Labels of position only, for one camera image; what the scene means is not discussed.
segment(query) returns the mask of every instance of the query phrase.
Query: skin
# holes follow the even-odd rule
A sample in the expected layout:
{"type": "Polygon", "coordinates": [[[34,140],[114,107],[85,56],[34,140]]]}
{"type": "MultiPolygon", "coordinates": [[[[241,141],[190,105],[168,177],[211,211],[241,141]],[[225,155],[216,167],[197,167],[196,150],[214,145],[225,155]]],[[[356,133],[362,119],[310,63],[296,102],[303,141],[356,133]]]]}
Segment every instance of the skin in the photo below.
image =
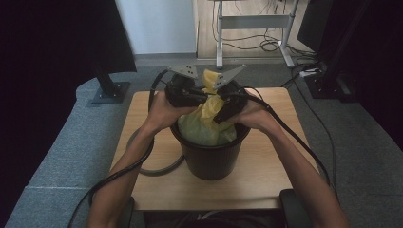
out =
{"type": "MultiPolygon", "coordinates": [[[[164,92],[156,94],[151,110],[137,137],[111,169],[109,175],[136,162],[146,151],[153,137],[179,117],[196,107],[175,108],[164,92]]],[[[275,147],[297,195],[307,208],[314,227],[349,227],[336,197],[315,168],[301,155],[273,117],[254,102],[229,122],[241,123],[267,135],[275,147]]],[[[116,227],[119,216],[130,199],[140,167],[100,189],[89,211],[87,227],[116,227]]]]}

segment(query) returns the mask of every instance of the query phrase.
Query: desk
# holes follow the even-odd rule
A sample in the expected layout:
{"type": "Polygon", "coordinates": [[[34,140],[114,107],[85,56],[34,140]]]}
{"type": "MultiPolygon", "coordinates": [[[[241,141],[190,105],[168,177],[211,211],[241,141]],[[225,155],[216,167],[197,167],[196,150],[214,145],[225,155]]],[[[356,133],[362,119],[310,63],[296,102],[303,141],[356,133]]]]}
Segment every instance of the desk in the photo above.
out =
{"type": "Polygon", "coordinates": [[[287,49],[288,38],[290,36],[291,27],[296,17],[297,6],[299,0],[294,0],[293,8],[290,15],[242,15],[242,16],[223,16],[222,0],[220,1],[219,12],[217,15],[217,53],[216,66],[218,69],[223,67],[222,64],[222,30],[223,29],[285,29],[281,41],[278,41],[278,48],[288,67],[294,67],[293,59],[287,49]]]}
{"type": "MultiPolygon", "coordinates": [[[[285,88],[259,88],[264,100],[305,142],[301,125],[285,88]]],[[[148,92],[133,96],[112,165],[124,154],[132,133],[147,115],[148,92]]],[[[297,142],[300,151],[317,167],[315,161],[297,142]]],[[[164,168],[182,153],[169,128],[155,138],[154,150],[144,163],[145,169],[164,168]]],[[[187,168],[161,177],[139,175],[132,196],[137,210],[225,210],[279,208],[280,190],[291,188],[285,170],[269,139],[252,129],[240,148],[232,173],[221,180],[201,180],[187,168]]]]}

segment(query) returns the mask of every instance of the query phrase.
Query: forearm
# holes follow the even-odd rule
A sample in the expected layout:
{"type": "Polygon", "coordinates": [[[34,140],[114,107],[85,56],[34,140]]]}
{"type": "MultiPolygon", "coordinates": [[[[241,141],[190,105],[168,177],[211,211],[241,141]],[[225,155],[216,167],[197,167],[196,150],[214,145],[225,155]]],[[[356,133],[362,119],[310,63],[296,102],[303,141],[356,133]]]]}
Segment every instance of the forearm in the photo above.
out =
{"type": "MultiPolygon", "coordinates": [[[[109,176],[137,162],[146,152],[155,132],[142,126],[132,144],[113,166],[109,176]]],[[[119,215],[130,199],[140,166],[102,187],[95,194],[88,218],[88,227],[115,227],[119,215]]]]}
{"type": "Polygon", "coordinates": [[[317,227],[347,227],[335,194],[281,130],[267,133],[280,158],[290,182],[303,201],[317,227]]]}

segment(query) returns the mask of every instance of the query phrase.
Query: white wall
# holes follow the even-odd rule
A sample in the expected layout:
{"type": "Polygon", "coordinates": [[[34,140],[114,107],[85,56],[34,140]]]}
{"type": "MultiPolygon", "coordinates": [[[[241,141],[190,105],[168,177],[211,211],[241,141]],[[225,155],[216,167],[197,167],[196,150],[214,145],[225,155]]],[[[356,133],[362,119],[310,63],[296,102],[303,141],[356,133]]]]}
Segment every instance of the white wall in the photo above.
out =
{"type": "Polygon", "coordinates": [[[134,54],[195,53],[193,1],[116,0],[134,54]]]}

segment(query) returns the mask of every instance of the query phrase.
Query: black monitor stand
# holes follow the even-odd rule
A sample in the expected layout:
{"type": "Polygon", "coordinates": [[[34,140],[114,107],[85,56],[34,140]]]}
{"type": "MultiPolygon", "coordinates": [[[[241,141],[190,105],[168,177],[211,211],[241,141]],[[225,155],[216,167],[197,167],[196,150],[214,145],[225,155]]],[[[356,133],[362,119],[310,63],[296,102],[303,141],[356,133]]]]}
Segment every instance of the black monitor stand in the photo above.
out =
{"type": "Polygon", "coordinates": [[[100,104],[120,104],[125,98],[125,94],[130,86],[129,82],[112,82],[109,74],[105,73],[96,61],[91,61],[92,70],[100,83],[94,99],[93,105],[100,104]]]}

